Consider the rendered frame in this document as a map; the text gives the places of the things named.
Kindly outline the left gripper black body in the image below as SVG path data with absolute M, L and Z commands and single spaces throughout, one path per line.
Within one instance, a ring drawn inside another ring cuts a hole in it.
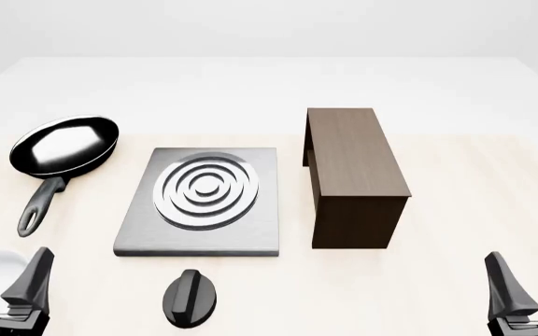
M 10 307 L 0 314 L 0 336 L 42 336 L 49 315 L 30 306 Z

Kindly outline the dark brown wooden cabinet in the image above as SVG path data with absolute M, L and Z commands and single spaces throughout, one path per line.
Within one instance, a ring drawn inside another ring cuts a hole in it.
M 387 248 L 412 194 L 372 108 L 308 108 L 313 248 Z

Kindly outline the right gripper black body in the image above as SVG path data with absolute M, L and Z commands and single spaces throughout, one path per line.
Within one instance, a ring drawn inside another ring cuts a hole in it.
M 527 315 L 490 315 L 488 329 L 491 336 L 538 336 L 538 321 Z

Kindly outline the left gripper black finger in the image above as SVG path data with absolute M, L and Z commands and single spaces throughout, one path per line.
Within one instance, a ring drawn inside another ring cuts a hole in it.
M 2 293 L 1 299 L 8 304 L 9 315 L 29 315 L 41 311 L 48 315 L 49 282 L 54 254 L 49 248 L 36 251 L 16 281 Z

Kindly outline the round black stove knob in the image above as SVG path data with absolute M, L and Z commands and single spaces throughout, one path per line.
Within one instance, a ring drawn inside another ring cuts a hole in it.
M 192 329 L 212 316 L 217 301 L 213 282 L 200 271 L 188 269 L 164 292 L 163 314 L 174 327 Z

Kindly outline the flat grey stove plate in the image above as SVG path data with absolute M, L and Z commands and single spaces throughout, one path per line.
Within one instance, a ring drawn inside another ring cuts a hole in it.
M 277 150 L 157 147 L 113 245 L 118 257 L 276 257 Z

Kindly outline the black frying pan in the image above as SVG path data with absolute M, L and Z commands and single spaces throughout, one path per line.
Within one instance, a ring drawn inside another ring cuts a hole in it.
M 21 214 L 18 235 L 33 234 L 54 195 L 64 192 L 71 178 L 103 164 L 115 150 L 119 136 L 116 122 L 96 115 L 55 119 L 22 136 L 10 150 L 10 164 L 42 183 Z

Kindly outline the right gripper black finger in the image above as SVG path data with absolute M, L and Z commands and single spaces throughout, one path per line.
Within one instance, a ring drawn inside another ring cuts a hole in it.
M 492 251 L 485 257 L 488 276 L 488 321 L 508 316 L 530 316 L 538 303 L 517 281 L 502 254 Z

